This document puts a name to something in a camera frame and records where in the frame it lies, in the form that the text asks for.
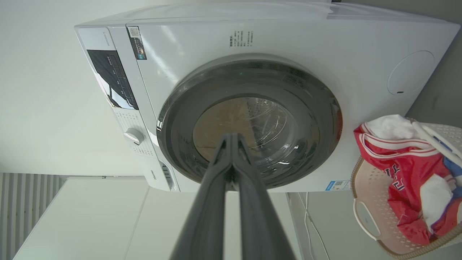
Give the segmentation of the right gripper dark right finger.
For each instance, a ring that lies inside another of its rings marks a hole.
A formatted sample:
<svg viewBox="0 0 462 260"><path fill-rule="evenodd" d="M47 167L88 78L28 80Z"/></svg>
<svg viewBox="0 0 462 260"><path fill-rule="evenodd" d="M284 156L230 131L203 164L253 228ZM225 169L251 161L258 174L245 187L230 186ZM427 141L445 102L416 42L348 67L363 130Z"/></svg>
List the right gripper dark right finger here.
<svg viewBox="0 0 462 260"><path fill-rule="evenodd" d="M232 135L232 166L240 196L243 260L296 260L258 167L241 134Z"/></svg>

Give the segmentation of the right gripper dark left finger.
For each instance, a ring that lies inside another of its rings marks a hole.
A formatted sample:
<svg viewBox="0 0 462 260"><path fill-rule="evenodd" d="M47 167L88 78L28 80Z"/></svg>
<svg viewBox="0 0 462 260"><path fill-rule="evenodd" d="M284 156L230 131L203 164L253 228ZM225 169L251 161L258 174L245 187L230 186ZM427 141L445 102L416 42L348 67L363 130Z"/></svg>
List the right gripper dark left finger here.
<svg viewBox="0 0 462 260"><path fill-rule="evenodd" d="M223 260L226 174L232 135L225 134L201 182L170 260Z"/></svg>

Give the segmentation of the washer door glass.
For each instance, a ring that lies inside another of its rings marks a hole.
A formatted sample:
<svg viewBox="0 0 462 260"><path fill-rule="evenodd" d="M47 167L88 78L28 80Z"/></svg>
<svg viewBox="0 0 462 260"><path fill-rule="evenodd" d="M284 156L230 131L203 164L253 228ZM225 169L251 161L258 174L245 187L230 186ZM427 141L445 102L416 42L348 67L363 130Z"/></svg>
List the washer door glass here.
<svg viewBox="0 0 462 260"><path fill-rule="evenodd" d="M157 119L169 163L200 183L226 133L244 137L267 188L298 181L334 152L342 132L335 95L287 61L232 55L210 61L173 89Z"/></svg>

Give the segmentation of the white washing machine dial knob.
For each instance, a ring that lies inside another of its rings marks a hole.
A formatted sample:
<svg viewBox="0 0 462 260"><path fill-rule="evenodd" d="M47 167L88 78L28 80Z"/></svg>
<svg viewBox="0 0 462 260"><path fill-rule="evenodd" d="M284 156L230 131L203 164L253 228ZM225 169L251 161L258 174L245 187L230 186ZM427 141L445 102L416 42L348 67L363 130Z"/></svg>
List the white washing machine dial knob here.
<svg viewBox="0 0 462 260"><path fill-rule="evenodd" d="M140 144L143 143L143 141L145 140L145 136L143 135L143 133L135 128L128 128L124 132L124 136L125 138L127 138L127 140L129 140L137 146L140 146Z"/></svg>

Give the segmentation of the black glossy control display panel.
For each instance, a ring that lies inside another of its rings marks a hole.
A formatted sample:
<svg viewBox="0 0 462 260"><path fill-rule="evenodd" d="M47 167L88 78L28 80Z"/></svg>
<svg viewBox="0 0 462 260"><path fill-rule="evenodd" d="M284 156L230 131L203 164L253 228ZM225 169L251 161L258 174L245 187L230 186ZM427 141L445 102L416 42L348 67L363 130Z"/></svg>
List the black glossy control display panel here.
<svg viewBox="0 0 462 260"><path fill-rule="evenodd" d="M97 79L113 107L139 110L116 50L87 50Z"/></svg>

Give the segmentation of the white front-load washing machine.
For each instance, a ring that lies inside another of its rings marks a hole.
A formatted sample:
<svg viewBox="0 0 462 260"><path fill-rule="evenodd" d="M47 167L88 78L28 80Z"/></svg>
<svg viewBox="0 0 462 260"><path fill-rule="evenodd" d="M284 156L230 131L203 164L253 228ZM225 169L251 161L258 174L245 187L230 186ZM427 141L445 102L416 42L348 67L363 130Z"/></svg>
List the white front-load washing machine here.
<svg viewBox="0 0 462 260"><path fill-rule="evenodd" d="M127 26L139 27L147 60L135 58ZM232 55L263 55L322 81L341 109L340 140L314 172L268 189L325 191L330 181L350 179L359 157L353 130L384 115L406 115L425 86L410 94L390 94L387 82L395 66L414 52L429 51L434 72L460 30L459 24L442 19L334 0L159 5L75 26L96 78L87 50L118 52L139 110L113 107L97 81L122 132L135 128L144 135L140 146L124 138L147 183L182 192L196 192L200 183L164 156L157 119L173 89L200 66Z"/></svg>

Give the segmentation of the blue energy label sticker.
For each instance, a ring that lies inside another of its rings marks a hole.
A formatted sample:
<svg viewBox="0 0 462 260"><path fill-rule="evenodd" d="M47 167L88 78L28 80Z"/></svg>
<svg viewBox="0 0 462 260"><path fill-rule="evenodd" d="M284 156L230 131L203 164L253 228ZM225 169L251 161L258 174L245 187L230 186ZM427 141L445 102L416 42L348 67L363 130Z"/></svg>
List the blue energy label sticker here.
<svg viewBox="0 0 462 260"><path fill-rule="evenodd" d="M350 180L330 181L325 191L351 190Z"/></svg>

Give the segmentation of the cream perforated laundry basket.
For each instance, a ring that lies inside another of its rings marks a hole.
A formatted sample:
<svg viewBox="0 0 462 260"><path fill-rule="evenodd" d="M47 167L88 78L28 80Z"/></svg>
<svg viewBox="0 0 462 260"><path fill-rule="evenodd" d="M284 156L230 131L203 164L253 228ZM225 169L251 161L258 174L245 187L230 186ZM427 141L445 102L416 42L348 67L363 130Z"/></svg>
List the cream perforated laundry basket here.
<svg viewBox="0 0 462 260"><path fill-rule="evenodd" d="M462 166L462 129L449 125L420 123L412 120L422 140ZM391 179L381 170L360 158L352 172L353 210L363 231L391 257L398 260L416 258L441 247L462 243L462 222L446 235L433 238L424 246L412 243L397 227L398 219L388 205Z"/></svg>

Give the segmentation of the red basketball jersey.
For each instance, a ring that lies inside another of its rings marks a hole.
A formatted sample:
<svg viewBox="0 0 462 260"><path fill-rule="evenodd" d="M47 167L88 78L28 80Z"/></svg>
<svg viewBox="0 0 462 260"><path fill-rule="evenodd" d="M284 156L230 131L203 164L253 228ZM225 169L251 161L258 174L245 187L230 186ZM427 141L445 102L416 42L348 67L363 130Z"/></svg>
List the red basketball jersey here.
<svg viewBox="0 0 462 260"><path fill-rule="evenodd" d="M440 152L425 140L376 138L364 132L363 124L354 130L354 136L365 161L391 179L388 205L396 215L397 227L404 237L424 246L433 238L441 237L429 231L420 200L420 187L429 178L435 156Z"/></svg>

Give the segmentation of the blue and white garment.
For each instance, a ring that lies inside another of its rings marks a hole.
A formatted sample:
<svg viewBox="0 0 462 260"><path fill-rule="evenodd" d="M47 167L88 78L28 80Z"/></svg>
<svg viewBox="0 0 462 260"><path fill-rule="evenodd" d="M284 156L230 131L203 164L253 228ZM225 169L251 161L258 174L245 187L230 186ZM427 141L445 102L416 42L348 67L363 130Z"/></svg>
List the blue and white garment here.
<svg viewBox="0 0 462 260"><path fill-rule="evenodd" d="M441 153L435 159L420 200L429 231L442 236L462 222L462 166Z"/></svg>

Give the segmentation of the grey ribbed panel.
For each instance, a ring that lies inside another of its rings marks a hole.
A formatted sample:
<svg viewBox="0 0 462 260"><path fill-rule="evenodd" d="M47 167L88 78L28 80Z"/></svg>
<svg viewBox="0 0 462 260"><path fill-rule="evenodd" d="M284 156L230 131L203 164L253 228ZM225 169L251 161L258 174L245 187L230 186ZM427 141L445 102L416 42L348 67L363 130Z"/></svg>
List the grey ribbed panel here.
<svg viewBox="0 0 462 260"><path fill-rule="evenodd" d="M58 175L0 173L0 260L13 260L64 183Z"/></svg>

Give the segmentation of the black QR code sticker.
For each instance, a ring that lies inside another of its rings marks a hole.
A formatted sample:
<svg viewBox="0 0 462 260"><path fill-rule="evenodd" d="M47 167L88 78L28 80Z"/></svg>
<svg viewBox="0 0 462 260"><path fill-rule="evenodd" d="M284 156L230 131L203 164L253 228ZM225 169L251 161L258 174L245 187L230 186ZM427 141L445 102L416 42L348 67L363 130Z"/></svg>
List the black QR code sticker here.
<svg viewBox="0 0 462 260"><path fill-rule="evenodd" d="M137 60L147 60L144 44L138 26L127 26L130 43Z"/></svg>

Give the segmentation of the round white filter cover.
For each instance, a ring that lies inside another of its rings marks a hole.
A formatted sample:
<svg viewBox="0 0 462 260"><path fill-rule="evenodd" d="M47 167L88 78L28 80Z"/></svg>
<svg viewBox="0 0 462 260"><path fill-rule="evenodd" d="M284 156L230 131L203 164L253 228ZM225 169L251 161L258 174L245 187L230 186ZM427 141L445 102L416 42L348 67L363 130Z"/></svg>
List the round white filter cover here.
<svg viewBox="0 0 462 260"><path fill-rule="evenodd" d="M429 51L414 52L399 62L392 70L387 87L390 94L410 94L428 81L435 64Z"/></svg>

